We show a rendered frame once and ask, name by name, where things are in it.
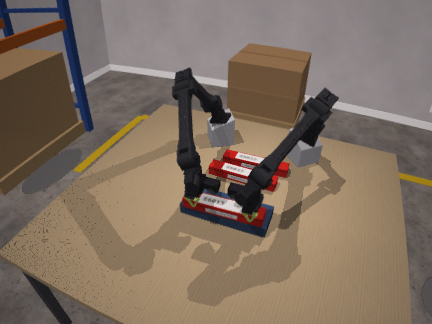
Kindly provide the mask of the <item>white box with red edges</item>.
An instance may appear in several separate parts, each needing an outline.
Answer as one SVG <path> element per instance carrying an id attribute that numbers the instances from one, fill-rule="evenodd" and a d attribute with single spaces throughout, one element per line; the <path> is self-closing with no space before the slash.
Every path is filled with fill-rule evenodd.
<path id="1" fill-rule="evenodd" d="M 246 153 L 241 153 L 232 150 L 226 150 L 223 155 L 223 162 L 230 163 L 233 165 L 245 167 L 248 169 L 253 169 L 255 166 L 258 166 L 261 161 L 263 161 L 264 157 L 259 157 L 255 155 L 250 155 Z M 274 173 L 275 176 L 280 176 L 286 178 L 290 163 L 281 162 L 278 167 L 278 170 Z"/>

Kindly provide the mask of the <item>white box with red trim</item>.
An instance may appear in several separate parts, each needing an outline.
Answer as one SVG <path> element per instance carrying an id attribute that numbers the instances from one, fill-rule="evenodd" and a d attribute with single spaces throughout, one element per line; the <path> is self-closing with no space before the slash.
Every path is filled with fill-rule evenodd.
<path id="1" fill-rule="evenodd" d="M 249 179 L 248 175 L 250 174 L 251 171 L 252 171 L 252 169 L 233 165 L 233 164 L 222 162 L 222 161 L 215 160 L 215 159 L 209 165 L 209 174 L 219 176 L 222 178 L 226 178 L 229 180 L 233 180 L 236 182 L 240 182 L 243 184 L 247 183 L 247 181 Z M 277 182 L 278 182 L 278 176 L 273 175 L 272 180 L 273 180 L 273 182 L 271 183 L 269 188 L 265 189 L 265 190 L 272 191 L 272 192 L 275 191 L 275 188 L 276 188 Z"/>

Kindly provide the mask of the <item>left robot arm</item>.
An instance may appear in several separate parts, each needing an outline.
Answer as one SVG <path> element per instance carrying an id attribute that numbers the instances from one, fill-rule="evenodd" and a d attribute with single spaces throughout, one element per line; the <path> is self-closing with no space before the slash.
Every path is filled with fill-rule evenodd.
<path id="1" fill-rule="evenodd" d="M 236 183 L 230 183 L 227 189 L 227 195 L 231 199 L 235 199 L 236 203 L 242 207 L 246 205 L 251 206 L 251 200 L 254 198 L 254 196 L 259 195 L 261 193 L 261 189 L 267 189 L 269 184 L 273 182 L 271 176 L 273 177 L 281 162 L 294 148 L 294 145 L 296 145 L 301 140 L 304 143 L 314 147 L 319 132 L 326 126 L 324 122 L 332 114 L 330 109 L 338 99 L 339 97 L 331 93 L 326 88 L 324 88 L 315 98 L 310 97 L 301 109 L 303 112 L 305 112 L 305 115 L 299 121 L 299 123 L 270 155 L 265 157 L 258 166 L 255 166 L 252 169 L 248 175 L 249 179 L 245 186 Z M 309 131 L 307 132 L 308 129 Z M 314 133 L 315 135 L 313 135 Z M 265 170 L 261 166 L 265 168 Z"/>

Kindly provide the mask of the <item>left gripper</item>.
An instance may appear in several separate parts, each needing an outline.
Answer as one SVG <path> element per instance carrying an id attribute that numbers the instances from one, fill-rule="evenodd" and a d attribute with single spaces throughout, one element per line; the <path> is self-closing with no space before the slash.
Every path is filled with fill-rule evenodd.
<path id="1" fill-rule="evenodd" d="M 251 200 L 251 206 L 250 205 L 246 205 L 245 207 L 242 207 L 241 213 L 242 215 L 246 218 L 246 220 L 248 222 L 252 222 L 258 215 L 258 209 L 259 206 L 262 203 L 262 200 L 264 199 L 263 197 L 263 193 L 256 195 L 252 200 Z M 261 196 L 261 200 L 259 201 L 259 197 Z M 247 210 L 248 209 L 248 210 Z M 252 210 L 252 211 L 250 211 Z M 251 215 L 252 218 L 249 219 L 247 215 Z"/>

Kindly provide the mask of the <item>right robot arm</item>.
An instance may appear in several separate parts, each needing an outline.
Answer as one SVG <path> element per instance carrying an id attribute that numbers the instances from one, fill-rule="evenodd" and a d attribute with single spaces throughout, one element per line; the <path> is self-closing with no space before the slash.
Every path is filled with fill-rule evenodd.
<path id="1" fill-rule="evenodd" d="M 176 72 L 174 86 L 172 86 L 172 96 L 175 100 L 178 100 L 179 114 L 177 163 L 181 170 L 184 171 L 185 190 L 188 193 L 201 193 L 206 185 L 205 189 L 212 194 L 217 194 L 220 190 L 221 180 L 206 177 L 206 174 L 202 174 L 200 156 L 194 144 L 191 106 L 193 94 L 200 100 L 204 112 L 211 112 L 211 116 L 214 117 L 214 119 L 210 119 L 210 124 L 226 124 L 231 117 L 231 113 L 225 113 L 224 109 L 222 109 L 223 104 L 220 96 L 209 94 L 192 76 L 191 68 L 189 73 L 189 68 L 183 70 L 184 72 Z M 182 154 L 184 152 L 186 153 Z"/>

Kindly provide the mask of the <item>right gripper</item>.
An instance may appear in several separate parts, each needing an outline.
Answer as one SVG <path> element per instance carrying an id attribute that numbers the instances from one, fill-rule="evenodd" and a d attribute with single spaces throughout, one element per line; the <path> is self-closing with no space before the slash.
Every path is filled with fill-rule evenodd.
<path id="1" fill-rule="evenodd" d="M 198 198 L 199 197 L 199 194 L 202 194 L 203 192 L 204 192 L 204 190 L 205 190 L 205 188 L 203 188 L 203 190 L 202 190 L 202 192 L 201 193 L 195 193 L 195 194 L 190 194 L 190 193 L 188 193 L 188 192 L 186 192 L 185 191 L 185 194 L 184 194 L 184 198 L 190 203 L 190 205 L 192 206 L 192 207 L 195 207 L 196 205 L 197 205 L 197 203 L 198 203 L 198 201 L 199 201 L 199 199 L 200 198 Z M 194 195 L 194 196 L 193 196 Z M 197 197 L 197 198 L 196 198 Z M 189 200 L 190 199 L 190 200 Z M 193 200 L 195 203 L 193 204 L 192 202 L 191 202 L 191 200 Z"/>

